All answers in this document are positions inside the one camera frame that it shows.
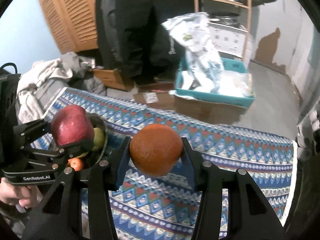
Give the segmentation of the person's left hand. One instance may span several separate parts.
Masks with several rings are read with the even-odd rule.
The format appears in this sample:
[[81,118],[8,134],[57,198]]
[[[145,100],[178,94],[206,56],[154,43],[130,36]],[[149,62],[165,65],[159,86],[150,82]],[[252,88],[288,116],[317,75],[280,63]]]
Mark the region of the person's left hand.
[[25,209],[33,208],[41,201],[43,195],[37,186],[15,186],[1,178],[1,202]]

